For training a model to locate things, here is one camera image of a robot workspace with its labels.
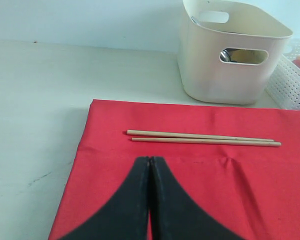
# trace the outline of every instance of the chopstick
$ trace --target chopstick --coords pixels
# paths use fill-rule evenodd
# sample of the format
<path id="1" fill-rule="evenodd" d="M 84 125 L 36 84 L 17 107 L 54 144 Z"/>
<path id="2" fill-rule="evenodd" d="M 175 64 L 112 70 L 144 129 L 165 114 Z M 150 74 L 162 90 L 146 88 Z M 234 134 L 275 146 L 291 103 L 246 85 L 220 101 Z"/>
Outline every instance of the chopstick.
<path id="1" fill-rule="evenodd" d="M 261 147 L 280 147 L 281 142 L 277 141 L 244 141 L 244 140 L 224 140 L 224 139 L 195 139 L 195 138 L 166 138 L 166 137 L 132 137 L 136 142 L 160 142 L 160 143 L 182 143 L 182 144 L 222 144 L 222 145 L 242 145 Z"/>
<path id="2" fill-rule="evenodd" d="M 204 135 L 204 134 L 176 133 L 176 132 L 164 132 L 164 131 L 127 130 L 126 134 L 127 135 L 136 135 L 136 136 L 162 137 L 162 138 L 274 142 L 273 139 L 264 139 L 264 138 L 239 137 L 239 136 L 220 136 L 220 135 Z"/>

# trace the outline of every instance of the white mesh basket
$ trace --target white mesh basket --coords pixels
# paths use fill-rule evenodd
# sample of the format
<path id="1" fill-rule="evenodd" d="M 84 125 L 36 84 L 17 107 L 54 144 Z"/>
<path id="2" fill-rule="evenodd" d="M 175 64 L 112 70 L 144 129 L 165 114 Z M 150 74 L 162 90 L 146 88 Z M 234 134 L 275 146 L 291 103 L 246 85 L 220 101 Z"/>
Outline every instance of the white mesh basket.
<path id="1" fill-rule="evenodd" d="M 281 108 L 300 110 L 300 68 L 292 62 L 300 56 L 300 39 L 292 39 L 289 46 L 292 51 L 280 58 L 266 91 Z"/>

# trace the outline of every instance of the red cloth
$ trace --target red cloth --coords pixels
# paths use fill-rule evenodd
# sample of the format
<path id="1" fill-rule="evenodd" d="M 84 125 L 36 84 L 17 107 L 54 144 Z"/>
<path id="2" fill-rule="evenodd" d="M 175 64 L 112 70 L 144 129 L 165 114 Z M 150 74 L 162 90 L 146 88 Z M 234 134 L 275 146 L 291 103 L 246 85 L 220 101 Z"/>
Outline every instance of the red cloth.
<path id="1" fill-rule="evenodd" d="M 269 138 L 281 147 L 132 142 L 127 129 Z M 300 111 L 94 100 L 49 239 L 118 189 L 139 156 L 162 156 L 208 214 L 249 240 L 300 240 Z"/>

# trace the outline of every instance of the white table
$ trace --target white table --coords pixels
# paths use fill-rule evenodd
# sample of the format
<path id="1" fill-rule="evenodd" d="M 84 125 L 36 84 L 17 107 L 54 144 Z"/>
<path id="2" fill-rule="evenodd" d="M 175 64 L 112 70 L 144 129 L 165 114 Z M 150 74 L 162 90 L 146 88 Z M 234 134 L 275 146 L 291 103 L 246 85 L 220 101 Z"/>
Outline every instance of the white table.
<path id="1" fill-rule="evenodd" d="M 171 53 L 0 41 L 0 240 L 48 238 L 93 99 L 204 105 Z"/>

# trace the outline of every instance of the handle cutout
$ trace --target handle cutout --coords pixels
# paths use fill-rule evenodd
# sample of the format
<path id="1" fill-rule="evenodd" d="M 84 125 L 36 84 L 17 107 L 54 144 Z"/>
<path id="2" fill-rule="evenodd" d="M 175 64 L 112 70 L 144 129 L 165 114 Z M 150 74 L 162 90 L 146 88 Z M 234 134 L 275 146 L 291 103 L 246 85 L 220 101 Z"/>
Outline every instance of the handle cutout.
<path id="1" fill-rule="evenodd" d="M 259 65 L 267 58 L 265 50 L 225 48 L 220 53 L 220 60 L 224 63 Z"/>
<path id="2" fill-rule="evenodd" d="M 199 13 L 200 22 L 225 24 L 229 20 L 229 13 L 223 11 L 202 11 Z"/>

